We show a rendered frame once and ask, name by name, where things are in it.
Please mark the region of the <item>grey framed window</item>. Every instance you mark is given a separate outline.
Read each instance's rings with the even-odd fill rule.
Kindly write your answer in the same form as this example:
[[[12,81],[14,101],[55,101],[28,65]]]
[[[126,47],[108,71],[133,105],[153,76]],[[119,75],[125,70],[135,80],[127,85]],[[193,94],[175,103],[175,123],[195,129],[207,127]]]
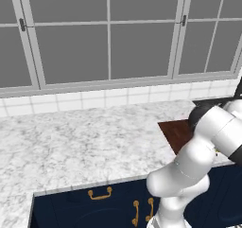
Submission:
[[[242,0],[0,0],[0,96],[234,79],[241,66]]]

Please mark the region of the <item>dark brown cutting board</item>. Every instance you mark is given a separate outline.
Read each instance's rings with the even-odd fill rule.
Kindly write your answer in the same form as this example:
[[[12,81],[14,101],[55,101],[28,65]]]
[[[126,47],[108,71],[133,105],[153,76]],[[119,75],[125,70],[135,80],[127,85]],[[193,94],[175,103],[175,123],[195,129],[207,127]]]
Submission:
[[[159,122],[158,125],[175,154],[178,154],[181,148],[193,137],[187,119]]]

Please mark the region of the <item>navy drawer front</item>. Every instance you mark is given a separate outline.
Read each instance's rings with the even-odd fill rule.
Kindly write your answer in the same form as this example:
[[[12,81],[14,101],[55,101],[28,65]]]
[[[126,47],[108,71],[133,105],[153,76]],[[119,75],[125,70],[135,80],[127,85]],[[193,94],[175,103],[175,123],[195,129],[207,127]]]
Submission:
[[[36,197],[35,206],[53,206],[56,209],[89,205],[91,203],[140,198],[146,188],[146,180],[136,180],[118,184],[107,184],[79,190],[66,191]]]

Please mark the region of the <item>black sink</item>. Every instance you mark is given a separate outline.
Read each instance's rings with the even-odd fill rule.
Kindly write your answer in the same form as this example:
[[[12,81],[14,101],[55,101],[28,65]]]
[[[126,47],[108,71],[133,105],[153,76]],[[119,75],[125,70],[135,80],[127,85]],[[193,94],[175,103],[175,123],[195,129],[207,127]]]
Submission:
[[[219,107],[224,107],[228,102],[235,101],[238,99],[242,99],[242,96],[240,97],[219,97],[219,98],[207,98],[207,99],[198,99],[194,100],[193,103],[198,106],[202,104],[211,104],[211,105],[217,105]]]

